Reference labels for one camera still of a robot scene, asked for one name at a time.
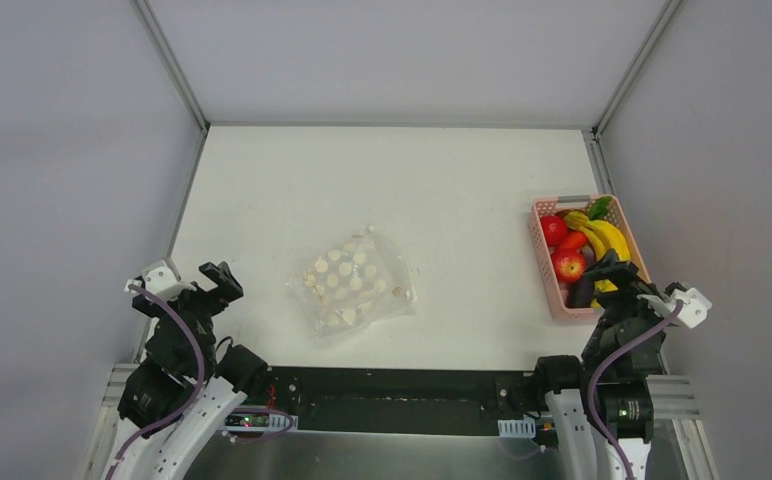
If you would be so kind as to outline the polka dot zip bag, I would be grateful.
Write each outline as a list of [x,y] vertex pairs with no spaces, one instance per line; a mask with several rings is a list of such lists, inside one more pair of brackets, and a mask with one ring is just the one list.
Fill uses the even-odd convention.
[[330,244],[298,266],[287,288],[317,337],[345,336],[413,312],[415,279],[403,251],[373,225]]

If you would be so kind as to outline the orange toy carrot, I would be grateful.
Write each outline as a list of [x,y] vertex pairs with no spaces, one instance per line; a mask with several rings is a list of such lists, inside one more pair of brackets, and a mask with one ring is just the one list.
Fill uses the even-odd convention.
[[597,257],[603,256],[607,251],[607,243],[594,231],[586,227],[587,221],[604,220],[609,213],[609,207],[613,198],[609,195],[601,196],[585,207],[578,209],[563,209],[556,213],[564,219],[568,228],[582,233]]

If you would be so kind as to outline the purple toy eggplant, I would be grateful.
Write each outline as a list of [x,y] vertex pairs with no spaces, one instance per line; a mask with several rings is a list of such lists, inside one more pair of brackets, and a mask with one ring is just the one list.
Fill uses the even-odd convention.
[[[583,247],[580,254],[585,261],[585,269],[588,270],[595,263],[595,254],[590,247]],[[594,297],[595,286],[590,280],[581,277],[577,282],[568,286],[565,306],[569,309],[590,308]]]

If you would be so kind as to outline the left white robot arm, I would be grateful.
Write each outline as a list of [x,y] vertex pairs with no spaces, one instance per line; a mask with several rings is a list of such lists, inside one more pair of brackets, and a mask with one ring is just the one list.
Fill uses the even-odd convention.
[[265,360],[240,344],[218,349],[214,319],[243,298],[242,285],[225,262],[198,271],[211,288],[184,282],[166,260],[125,285],[156,325],[117,404],[105,479],[181,479],[237,408],[273,403]]

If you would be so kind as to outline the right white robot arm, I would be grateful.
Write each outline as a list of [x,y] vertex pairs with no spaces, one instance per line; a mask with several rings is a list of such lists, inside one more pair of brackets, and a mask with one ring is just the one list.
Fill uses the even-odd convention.
[[661,371],[666,330],[679,309],[666,306],[656,287],[614,250],[585,276],[616,288],[598,294],[603,312],[579,356],[537,360],[530,397],[551,414],[568,475],[642,479],[655,420],[647,380]]

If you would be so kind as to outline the red toy tomato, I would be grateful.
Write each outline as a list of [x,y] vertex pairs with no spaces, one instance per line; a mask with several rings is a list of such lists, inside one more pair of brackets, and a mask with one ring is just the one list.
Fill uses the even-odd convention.
[[545,215],[540,218],[543,238],[549,248],[559,246],[569,235],[569,228],[563,218],[557,215]]

